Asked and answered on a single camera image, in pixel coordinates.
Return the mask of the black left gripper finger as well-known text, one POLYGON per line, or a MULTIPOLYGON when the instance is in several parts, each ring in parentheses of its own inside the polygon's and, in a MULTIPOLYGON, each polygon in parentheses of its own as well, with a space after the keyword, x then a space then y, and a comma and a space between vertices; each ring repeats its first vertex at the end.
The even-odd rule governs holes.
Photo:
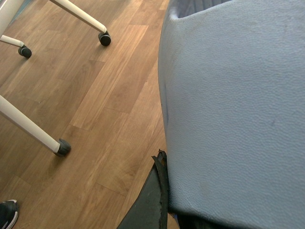
POLYGON ((154 164, 119 229, 166 229, 168 220, 169 181, 167 155, 159 150, 154 164))

